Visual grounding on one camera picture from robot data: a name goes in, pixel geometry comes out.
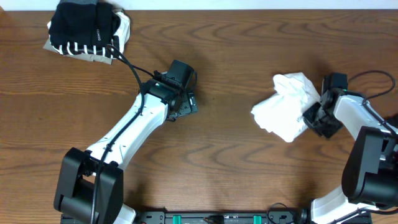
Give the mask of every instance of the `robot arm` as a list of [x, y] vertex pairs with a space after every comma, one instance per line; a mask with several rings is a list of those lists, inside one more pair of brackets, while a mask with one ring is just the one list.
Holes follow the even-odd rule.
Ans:
[[[187, 90], [196, 72], [189, 65], [174, 60], [168, 72], [158, 73], [143, 84], [144, 109], [121, 133], [107, 153], [99, 177], [95, 223], [132, 223], [135, 211], [123, 205], [123, 172], [142, 143], [163, 124], [177, 117], [198, 111], [195, 96]], [[55, 193], [54, 208], [64, 214], [89, 223], [94, 183], [84, 176], [95, 175], [107, 144], [139, 113], [142, 96], [139, 94], [131, 109], [98, 142], [85, 152], [71, 148], [62, 161]]]
[[320, 136], [330, 138], [344, 125], [356, 140], [341, 186], [311, 204], [311, 221], [317, 224], [342, 223], [366, 210], [398, 205], [397, 130], [381, 124], [363, 96], [347, 91], [347, 86], [344, 74], [326, 77], [320, 102], [303, 114], [308, 127]]

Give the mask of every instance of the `crumpled white cloth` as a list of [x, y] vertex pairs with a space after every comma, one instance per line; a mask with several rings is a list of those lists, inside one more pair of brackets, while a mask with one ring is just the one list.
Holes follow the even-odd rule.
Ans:
[[254, 106], [251, 113], [260, 128], [292, 142], [307, 129], [302, 115], [320, 96], [302, 72], [278, 74], [272, 79], [277, 93]]

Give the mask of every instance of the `white wall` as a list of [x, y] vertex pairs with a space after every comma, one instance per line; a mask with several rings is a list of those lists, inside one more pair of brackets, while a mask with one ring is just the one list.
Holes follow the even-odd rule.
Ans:
[[[398, 9], [398, 0], [107, 0], [129, 10]], [[0, 0], [4, 10], [55, 10], [59, 0]]]

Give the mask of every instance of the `table surface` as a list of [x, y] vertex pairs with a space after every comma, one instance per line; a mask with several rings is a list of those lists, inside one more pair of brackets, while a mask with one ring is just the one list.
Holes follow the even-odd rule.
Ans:
[[[125, 204], [133, 208], [308, 205], [340, 185], [354, 141], [345, 128], [330, 140], [306, 131], [293, 143], [260, 129], [250, 111], [274, 93], [272, 76], [303, 72], [318, 90], [333, 71], [380, 69], [398, 78], [398, 11], [127, 13], [125, 55], [134, 65], [166, 71], [178, 59], [198, 71], [199, 113], [157, 128], [125, 172]], [[58, 223], [53, 197], [63, 156], [106, 134], [137, 94], [121, 62], [43, 50], [52, 15], [0, 15], [0, 223]], [[389, 85], [375, 74], [349, 88], [372, 95]], [[389, 116], [397, 101], [395, 90], [371, 103]]]

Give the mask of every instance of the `green tape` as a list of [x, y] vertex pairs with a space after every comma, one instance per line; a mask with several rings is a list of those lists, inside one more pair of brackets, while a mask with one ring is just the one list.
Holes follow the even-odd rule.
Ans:
[[173, 224], [181, 224], [181, 215], [173, 216]]
[[253, 216], [254, 224], [261, 224], [261, 216], [260, 215], [255, 215]]

